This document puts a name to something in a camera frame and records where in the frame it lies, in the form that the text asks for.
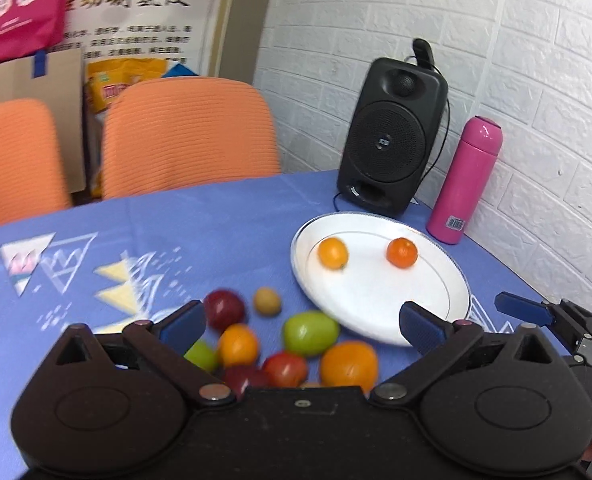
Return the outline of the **pink thermos bottle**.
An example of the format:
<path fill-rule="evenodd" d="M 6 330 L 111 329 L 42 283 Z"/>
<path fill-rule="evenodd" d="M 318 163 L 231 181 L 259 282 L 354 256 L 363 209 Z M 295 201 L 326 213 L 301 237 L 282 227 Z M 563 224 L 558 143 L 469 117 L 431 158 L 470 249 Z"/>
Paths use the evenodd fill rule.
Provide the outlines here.
<path fill-rule="evenodd" d="M 460 242 L 494 170 L 502 143 L 502 129 L 492 119 L 474 116 L 467 120 L 426 224 L 433 238 L 449 245 Z"/>

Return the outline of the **deep orange tangerine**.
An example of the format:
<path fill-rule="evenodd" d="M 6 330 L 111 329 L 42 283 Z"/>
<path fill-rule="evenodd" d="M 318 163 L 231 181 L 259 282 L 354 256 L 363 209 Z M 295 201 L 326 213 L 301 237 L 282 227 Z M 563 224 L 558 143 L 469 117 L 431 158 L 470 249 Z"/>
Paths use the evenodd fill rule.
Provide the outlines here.
<path fill-rule="evenodd" d="M 409 269 L 415 265 L 417 258 L 417 247 L 408 238 L 395 238 L 387 246 L 386 259 L 396 268 Z"/>

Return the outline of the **dark red plum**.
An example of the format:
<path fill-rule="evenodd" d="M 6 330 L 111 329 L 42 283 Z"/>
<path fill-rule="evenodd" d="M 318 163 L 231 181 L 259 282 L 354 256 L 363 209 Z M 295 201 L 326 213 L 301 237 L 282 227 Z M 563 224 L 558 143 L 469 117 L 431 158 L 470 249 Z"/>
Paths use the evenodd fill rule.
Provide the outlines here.
<path fill-rule="evenodd" d="M 208 326 L 219 334 L 231 325 L 244 323 L 247 318 L 244 300 L 228 289 L 209 292 L 204 299 L 204 306 Z"/>

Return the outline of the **blue patterned tablecloth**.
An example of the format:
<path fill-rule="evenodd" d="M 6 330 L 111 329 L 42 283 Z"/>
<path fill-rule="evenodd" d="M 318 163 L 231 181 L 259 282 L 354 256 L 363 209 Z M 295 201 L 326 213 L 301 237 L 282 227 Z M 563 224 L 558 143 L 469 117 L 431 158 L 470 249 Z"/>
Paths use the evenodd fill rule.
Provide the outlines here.
<path fill-rule="evenodd" d="M 269 356 L 282 347 L 285 316 L 311 308 L 291 272 L 291 239 L 306 221 L 345 208 L 333 172 L 302 172 L 106 200 L 0 226 L 0 479 L 26 470 L 10 414 L 68 325 L 115 330 L 138 316 L 163 318 L 218 288 L 250 301 L 270 287 L 282 315 L 248 316 Z"/>

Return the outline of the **dark red apple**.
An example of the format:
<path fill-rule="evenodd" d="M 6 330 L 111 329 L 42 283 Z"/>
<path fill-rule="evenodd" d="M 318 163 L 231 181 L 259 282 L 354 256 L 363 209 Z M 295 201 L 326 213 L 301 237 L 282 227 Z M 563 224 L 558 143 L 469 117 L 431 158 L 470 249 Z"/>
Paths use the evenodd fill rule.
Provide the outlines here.
<path fill-rule="evenodd" d="M 235 365 L 222 372 L 222 380 L 240 399 L 248 388 L 270 388 L 271 380 L 267 374 L 254 365 Z"/>

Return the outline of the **right orange chair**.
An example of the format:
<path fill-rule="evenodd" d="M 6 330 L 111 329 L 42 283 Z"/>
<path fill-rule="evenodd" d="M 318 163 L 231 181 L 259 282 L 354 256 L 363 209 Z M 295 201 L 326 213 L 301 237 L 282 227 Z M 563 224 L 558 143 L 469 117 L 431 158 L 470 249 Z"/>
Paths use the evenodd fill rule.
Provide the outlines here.
<path fill-rule="evenodd" d="M 250 84 L 219 77 L 147 80 L 108 110 L 105 200 L 281 172 L 268 103 Z"/>

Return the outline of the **orange chair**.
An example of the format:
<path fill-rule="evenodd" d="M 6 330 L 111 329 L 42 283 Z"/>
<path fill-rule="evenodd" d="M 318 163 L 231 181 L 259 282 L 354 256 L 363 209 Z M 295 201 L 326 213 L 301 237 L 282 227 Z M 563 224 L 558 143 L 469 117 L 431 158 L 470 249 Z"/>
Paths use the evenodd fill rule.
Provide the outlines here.
<path fill-rule="evenodd" d="M 71 206 L 47 106 L 32 99 L 0 103 L 0 225 Z"/>
<path fill-rule="evenodd" d="M 219 77 L 147 80 L 108 110 L 105 200 L 281 172 L 268 103 L 250 84 Z"/>

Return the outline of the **left orange chair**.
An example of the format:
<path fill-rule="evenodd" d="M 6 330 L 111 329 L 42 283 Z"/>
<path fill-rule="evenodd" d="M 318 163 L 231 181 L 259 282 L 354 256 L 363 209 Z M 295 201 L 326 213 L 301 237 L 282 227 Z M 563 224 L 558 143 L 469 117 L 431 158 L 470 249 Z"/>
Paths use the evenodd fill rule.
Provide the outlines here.
<path fill-rule="evenodd" d="M 32 99 L 0 103 L 0 225 L 71 206 L 47 106 Z"/>

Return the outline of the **large green apple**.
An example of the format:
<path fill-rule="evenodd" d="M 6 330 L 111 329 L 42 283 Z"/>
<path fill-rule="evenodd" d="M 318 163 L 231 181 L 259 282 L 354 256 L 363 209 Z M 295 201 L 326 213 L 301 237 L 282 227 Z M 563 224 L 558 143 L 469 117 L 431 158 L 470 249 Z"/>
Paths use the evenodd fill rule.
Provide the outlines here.
<path fill-rule="evenodd" d="M 220 367 L 218 351 L 204 339 L 199 339 L 184 353 L 184 359 L 213 374 Z"/>

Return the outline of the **red-yellow plum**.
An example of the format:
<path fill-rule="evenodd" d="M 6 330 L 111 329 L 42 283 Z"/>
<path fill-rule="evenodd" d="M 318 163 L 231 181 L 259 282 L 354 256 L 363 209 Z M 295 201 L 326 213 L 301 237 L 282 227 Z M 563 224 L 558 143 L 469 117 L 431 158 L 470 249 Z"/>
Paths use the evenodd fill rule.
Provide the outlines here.
<path fill-rule="evenodd" d="M 266 358 L 261 370 L 275 388 L 297 388 L 309 375 L 307 360 L 287 351 L 277 352 Z"/>

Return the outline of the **large orange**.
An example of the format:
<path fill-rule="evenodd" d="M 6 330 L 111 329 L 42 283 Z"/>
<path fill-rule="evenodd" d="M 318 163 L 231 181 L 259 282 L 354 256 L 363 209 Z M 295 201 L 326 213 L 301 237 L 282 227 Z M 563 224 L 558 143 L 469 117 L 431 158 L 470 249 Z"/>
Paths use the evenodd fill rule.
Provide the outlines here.
<path fill-rule="evenodd" d="M 376 351 L 360 340 L 334 344 L 320 360 L 319 375 L 325 387 L 356 386 L 369 393 L 378 379 Z"/>

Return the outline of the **white round plate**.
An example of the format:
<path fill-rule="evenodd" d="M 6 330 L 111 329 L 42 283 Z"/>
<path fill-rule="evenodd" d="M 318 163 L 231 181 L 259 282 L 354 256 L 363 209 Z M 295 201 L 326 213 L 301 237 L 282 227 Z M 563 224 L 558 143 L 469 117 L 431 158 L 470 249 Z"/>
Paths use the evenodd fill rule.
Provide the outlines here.
<path fill-rule="evenodd" d="M 337 237 L 348 249 L 343 269 L 322 266 L 317 248 Z M 386 259 L 396 238 L 410 240 L 418 258 L 409 269 Z M 456 260 L 422 232 L 399 221 L 363 212 L 334 212 L 313 218 L 290 245 L 294 277 L 312 303 L 347 330 L 382 344 L 407 347 L 399 311 L 407 301 L 445 321 L 467 318 L 472 294 Z"/>

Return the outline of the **yellow snack bag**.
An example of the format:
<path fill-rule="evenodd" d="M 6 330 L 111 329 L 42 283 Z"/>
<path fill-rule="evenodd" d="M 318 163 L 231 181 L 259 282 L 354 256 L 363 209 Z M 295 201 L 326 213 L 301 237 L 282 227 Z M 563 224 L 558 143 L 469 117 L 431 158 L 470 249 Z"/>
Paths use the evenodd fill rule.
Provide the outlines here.
<path fill-rule="evenodd" d="M 128 87 L 141 81 L 166 77 L 195 76 L 195 73 L 180 63 L 169 66 L 163 58 L 108 58 L 86 66 L 85 99 L 93 146 L 90 195 L 102 197 L 102 148 L 105 127 L 111 104 Z"/>

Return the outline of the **Chinese text poster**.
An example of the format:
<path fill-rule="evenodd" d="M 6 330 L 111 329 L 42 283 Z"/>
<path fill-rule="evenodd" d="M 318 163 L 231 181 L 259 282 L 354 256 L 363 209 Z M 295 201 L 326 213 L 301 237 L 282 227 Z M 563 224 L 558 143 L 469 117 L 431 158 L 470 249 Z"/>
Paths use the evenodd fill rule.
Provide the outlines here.
<path fill-rule="evenodd" d="M 68 0 L 64 39 L 54 49 L 80 49 L 88 62 L 163 58 L 211 75 L 229 2 Z"/>

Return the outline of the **brown paper bag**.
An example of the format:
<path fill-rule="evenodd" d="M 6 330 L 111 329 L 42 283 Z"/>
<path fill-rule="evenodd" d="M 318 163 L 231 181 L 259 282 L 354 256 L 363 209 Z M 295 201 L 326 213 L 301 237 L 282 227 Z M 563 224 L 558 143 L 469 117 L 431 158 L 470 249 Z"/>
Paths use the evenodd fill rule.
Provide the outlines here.
<path fill-rule="evenodd" d="M 86 188 L 83 76 L 80 49 L 41 50 L 0 63 L 0 102 L 34 99 L 49 108 L 72 193 Z"/>

